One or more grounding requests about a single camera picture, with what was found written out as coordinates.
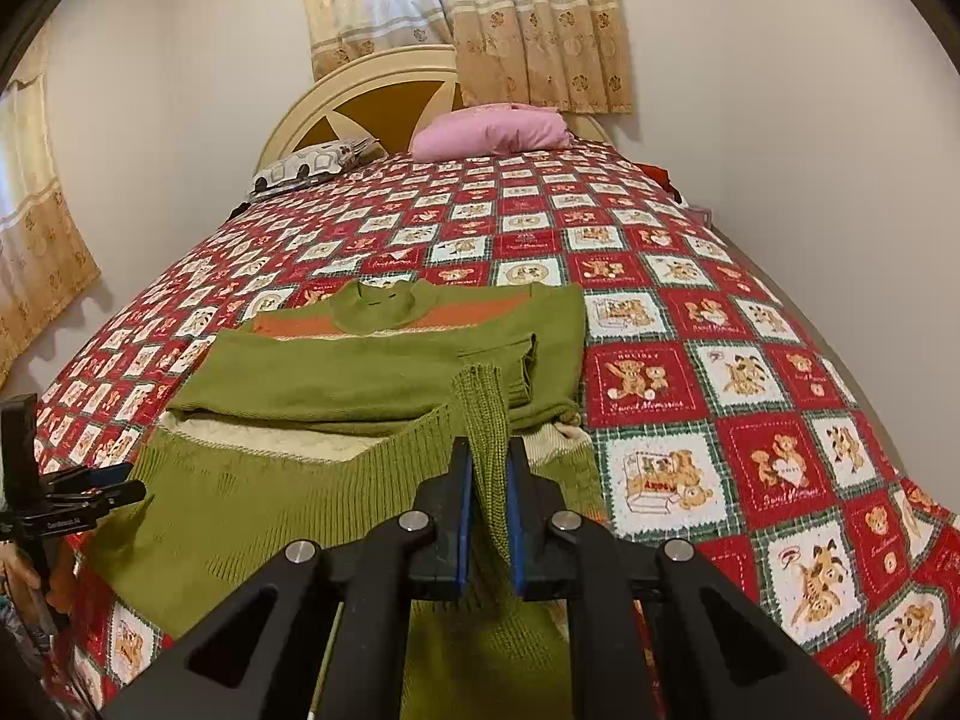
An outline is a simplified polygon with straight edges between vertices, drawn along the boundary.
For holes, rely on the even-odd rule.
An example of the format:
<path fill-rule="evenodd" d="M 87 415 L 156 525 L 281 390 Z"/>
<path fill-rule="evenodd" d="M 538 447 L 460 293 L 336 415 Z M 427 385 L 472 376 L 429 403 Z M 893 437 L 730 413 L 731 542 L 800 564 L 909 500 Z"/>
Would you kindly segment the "person's left hand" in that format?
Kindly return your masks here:
<path fill-rule="evenodd" d="M 75 551 L 63 539 L 55 544 L 55 559 L 50 566 L 49 591 L 46 603 L 57 613 L 70 616 L 73 613 L 76 598 Z M 29 557 L 16 548 L 13 543 L 2 544 L 2 575 L 7 579 L 14 606 L 23 621 L 37 626 L 37 614 L 34 594 L 41 590 L 41 577 L 29 562 Z"/>

